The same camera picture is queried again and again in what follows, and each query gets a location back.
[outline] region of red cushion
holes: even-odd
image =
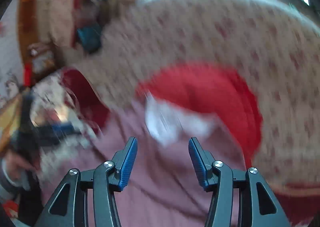
[[[89,81],[78,70],[66,68],[61,72],[60,83],[71,96],[75,108],[82,116],[81,119],[96,124],[90,126],[94,133],[98,134],[98,128],[102,129],[105,126],[110,110],[101,101]]]
[[[236,70],[208,63],[173,65],[138,85],[138,95],[146,92],[195,112],[216,113],[239,142],[246,166],[251,166],[261,141],[262,117]]]

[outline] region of sleeve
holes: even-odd
[[[14,199],[21,188],[21,182],[12,181],[6,172],[5,159],[0,160],[0,202]]]

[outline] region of metal screw head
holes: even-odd
[[[250,168],[249,168],[249,172],[250,172],[251,174],[257,174],[257,173],[258,173],[258,169],[256,169],[255,167],[250,167]]]
[[[69,174],[71,174],[71,175],[78,174],[78,170],[77,170],[77,169],[75,169],[75,168],[70,169],[70,170],[69,170]]]
[[[112,167],[113,166],[113,162],[112,161],[106,161],[103,163],[103,165],[108,168],[108,167]]]
[[[219,161],[219,160],[214,161],[213,164],[214,164],[216,167],[222,167],[222,166],[223,166],[223,162],[222,162],[222,161]]]

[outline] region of person's hand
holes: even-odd
[[[23,170],[36,171],[40,169],[40,160],[38,155],[33,159],[33,165],[12,150],[7,150],[4,159],[6,162],[6,173],[12,181],[19,180]]]

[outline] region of pink fabric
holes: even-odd
[[[144,119],[144,104],[134,101],[126,110],[111,111],[103,137],[90,149],[79,148],[76,159],[66,161],[50,183],[42,186],[46,202],[70,168],[88,170],[111,159],[123,149],[130,136],[138,139],[138,153],[128,186],[116,193],[122,226],[204,226],[212,193],[199,186],[188,153],[188,140],[163,148],[148,133]],[[241,148],[221,128],[208,139],[199,139],[202,147],[215,159],[231,168],[245,170]],[[89,193],[89,225],[94,226],[92,196]],[[238,195],[234,198],[232,223],[236,225]]]

